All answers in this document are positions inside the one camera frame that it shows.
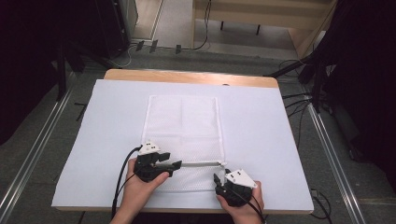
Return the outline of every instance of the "white tabletop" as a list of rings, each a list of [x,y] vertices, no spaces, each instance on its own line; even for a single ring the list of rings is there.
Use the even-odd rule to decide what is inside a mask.
[[[226,168],[262,182],[264,213],[314,210],[278,88],[118,80],[97,80],[52,206],[109,210],[122,163],[141,144],[150,95],[168,94],[219,99]],[[214,190],[154,192],[144,211],[224,212]]]

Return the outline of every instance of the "hand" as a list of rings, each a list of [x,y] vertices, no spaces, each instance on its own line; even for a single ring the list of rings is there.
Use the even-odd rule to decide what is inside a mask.
[[[263,209],[264,201],[262,200],[262,183],[260,181],[255,182],[257,184],[257,188],[253,189],[252,195],[259,203],[260,208]],[[227,201],[225,201],[225,199],[220,195],[217,195],[217,198],[221,204],[221,207],[231,215],[235,224],[262,223],[259,215],[256,213],[256,211],[253,210],[252,207],[250,207],[250,205],[245,204],[242,207],[231,207],[227,204]],[[257,210],[260,210],[259,206],[253,198],[250,199],[250,203],[256,206]]]
[[[126,178],[134,174],[134,163],[136,159],[128,161],[128,172]],[[124,186],[122,202],[120,209],[117,211],[111,223],[128,223],[130,224],[139,211],[145,206],[151,193],[159,187],[169,176],[169,173],[163,172],[151,182],[144,182],[137,175],[129,179]]]

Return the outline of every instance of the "carpeted floor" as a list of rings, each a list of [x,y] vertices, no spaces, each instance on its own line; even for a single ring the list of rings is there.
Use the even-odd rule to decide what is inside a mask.
[[[177,71],[205,71],[230,73],[246,76],[261,76],[275,72],[282,63],[280,60],[260,57],[224,55],[199,51],[183,51],[175,54],[172,49],[157,49],[149,53],[149,48],[134,52],[131,63],[125,67],[142,69],[162,69]],[[116,63],[127,64],[129,57],[125,52]],[[77,74],[77,83],[71,93],[66,107],[55,126],[44,151],[32,172],[16,206],[7,223],[78,223],[81,212],[61,212],[50,207],[55,191],[57,178],[62,172],[67,157],[78,134],[80,121],[76,121],[82,107],[75,103],[87,104],[90,101],[93,84],[96,79],[103,78],[106,70],[101,65],[86,60],[84,73]],[[298,83],[296,73],[290,72],[278,79],[282,95],[303,92]],[[0,146],[0,193],[6,192],[6,187],[21,167],[30,147],[38,136],[47,116],[49,115],[57,94],[55,87],[42,100],[40,105],[29,115],[14,136]],[[303,96],[285,100],[289,105]],[[288,108],[291,113],[295,106]],[[321,110],[321,116],[326,124],[327,132],[332,138],[339,159],[345,168],[357,198],[362,199],[361,208],[367,223],[393,223],[396,220],[395,195],[388,185],[385,176],[371,163],[356,163],[349,159],[344,139],[338,130],[335,120]],[[309,111],[297,113],[290,117],[300,158],[304,167],[306,179],[310,188],[317,189],[325,195],[332,207],[332,223],[353,223],[349,217],[343,196],[334,179],[332,169],[324,153],[318,132]],[[376,203],[368,199],[387,199],[385,203]],[[318,204],[315,205],[315,215],[323,216]],[[109,212],[87,212],[82,223],[108,223]],[[268,223],[326,223],[309,215],[271,215]],[[227,215],[181,215],[181,214],[142,214],[135,223],[232,223]]]

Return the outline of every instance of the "wooden desk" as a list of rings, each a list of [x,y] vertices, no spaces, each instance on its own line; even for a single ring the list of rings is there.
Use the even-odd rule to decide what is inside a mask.
[[[336,0],[212,0],[210,20],[280,26],[289,29],[301,59],[330,24]],[[207,0],[192,3],[192,45],[195,20],[205,18]]]
[[[52,206],[64,211],[109,211],[122,162],[141,143],[148,98],[168,94],[218,98],[226,167],[243,168],[262,182],[266,214],[313,211],[274,78],[124,69],[108,70],[105,80],[96,82]],[[156,191],[143,211],[225,212],[214,190]]]

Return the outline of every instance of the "metal strip on floor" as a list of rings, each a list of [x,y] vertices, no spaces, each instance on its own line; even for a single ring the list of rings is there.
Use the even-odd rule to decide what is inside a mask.
[[[56,126],[56,123],[59,117],[62,115],[64,111],[64,107],[67,104],[67,101],[70,98],[70,94],[73,90],[74,85],[76,84],[77,77],[75,73],[70,73],[67,78],[68,88],[64,97],[55,103],[55,106],[52,108],[51,113],[47,121],[45,122],[43,128],[41,129],[37,139],[35,140],[32,148],[29,151],[25,161],[23,162],[21,169],[18,171],[11,185],[8,187],[5,197],[0,204],[0,223],[5,224],[9,216],[11,215],[12,210],[14,209],[15,204],[20,198],[24,187],[29,180],[30,175],[35,169],[35,165],[37,164],[44,147],[46,146],[50,135]]]
[[[309,112],[318,131],[318,136],[323,145],[329,164],[332,168],[332,173],[334,174],[335,181],[337,182],[338,188],[340,189],[341,195],[343,196],[344,202],[346,204],[346,209],[350,215],[350,218],[354,224],[365,224],[366,221],[361,212],[359,202],[355,197],[355,193],[353,192],[353,189],[347,180],[347,175],[344,172],[341,162],[338,160],[337,154],[334,150],[334,147],[332,146],[332,141],[330,139],[330,136],[327,134],[320,114],[316,112],[312,104],[309,105]]]

